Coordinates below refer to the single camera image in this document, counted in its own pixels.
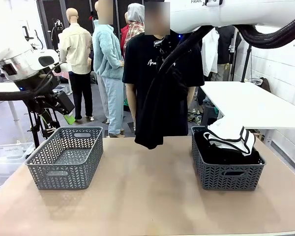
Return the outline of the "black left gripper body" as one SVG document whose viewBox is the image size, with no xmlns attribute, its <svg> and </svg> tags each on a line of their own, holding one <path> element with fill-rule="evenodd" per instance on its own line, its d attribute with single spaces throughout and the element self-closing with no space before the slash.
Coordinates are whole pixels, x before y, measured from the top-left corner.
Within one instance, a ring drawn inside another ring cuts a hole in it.
<svg viewBox="0 0 295 236">
<path fill-rule="evenodd" d="M 54 92 L 38 95 L 32 99 L 25 99 L 23 102 L 29 111 L 33 113 L 43 113 L 45 109 L 57 111 L 60 107 Z"/>
</svg>

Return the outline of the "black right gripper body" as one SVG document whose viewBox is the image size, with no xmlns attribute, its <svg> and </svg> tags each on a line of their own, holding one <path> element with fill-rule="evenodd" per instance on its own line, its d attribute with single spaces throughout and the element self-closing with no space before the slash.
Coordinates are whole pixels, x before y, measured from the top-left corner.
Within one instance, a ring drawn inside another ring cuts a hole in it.
<svg viewBox="0 0 295 236">
<path fill-rule="evenodd" d="M 154 41 L 154 48 L 160 53 L 160 58 L 164 61 L 170 53 L 176 48 L 178 44 L 178 36 L 165 36 L 162 39 L 157 39 Z"/>
</svg>

